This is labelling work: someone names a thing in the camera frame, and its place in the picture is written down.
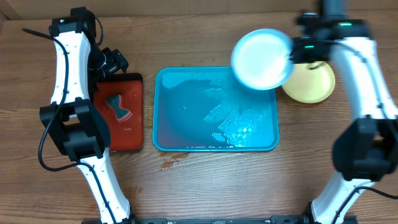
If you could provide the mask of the green plate back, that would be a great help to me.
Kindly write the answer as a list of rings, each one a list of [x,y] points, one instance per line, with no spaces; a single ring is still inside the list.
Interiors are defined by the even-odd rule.
[[[335,74],[326,62],[295,64],[290,78],[282,89],[301,103],[319,103],[327,99],[335,88]]]

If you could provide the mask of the dark sponge with orange base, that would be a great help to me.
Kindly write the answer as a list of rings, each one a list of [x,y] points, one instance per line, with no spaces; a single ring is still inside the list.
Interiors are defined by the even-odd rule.
[[[109,96],[106,103],[113,109],[118,122],[123,122],[131,116],[131,112],[121,106],[121,95]]]

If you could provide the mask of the light blue plate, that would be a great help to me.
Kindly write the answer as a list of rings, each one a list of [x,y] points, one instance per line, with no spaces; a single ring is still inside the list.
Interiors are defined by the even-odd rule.
[[[243,36],[231,54],[236,79],[253,90],[271,90],[291,76],[293,41],[275,29],[258,29]]]

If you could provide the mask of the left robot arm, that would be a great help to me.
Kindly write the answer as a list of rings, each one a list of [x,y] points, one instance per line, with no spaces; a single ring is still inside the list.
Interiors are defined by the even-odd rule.
[[[129,200],[124,196],[109,156],[111,135],[105,119],[93,104],[95,85],[118,70],[125,72],[127,60],[119,50],[100,49],[96,40],[98,18],[85,7],[52,20],[49,33],[56,49],[57,65],[53,95],[40,108],[45,126],[39,143],[40,165],[49,171],[42,153],[45,138],[52,141],[71,164],[84,175],[100,211],[100,223],[134,223]]]

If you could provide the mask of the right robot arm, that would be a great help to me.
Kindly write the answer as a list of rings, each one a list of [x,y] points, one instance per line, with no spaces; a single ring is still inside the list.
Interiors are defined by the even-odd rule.
[[[297,24],[303,34],[294,39],[291,61],[333,62],[345,85],[352,117],[333,145],[331,179],[299,221],[356,223],[355,217],[348,216],[350,207],[397,168],[397,106],[367,23],[350,19],[343,0],[319,0],[317,12],[303,12]]]

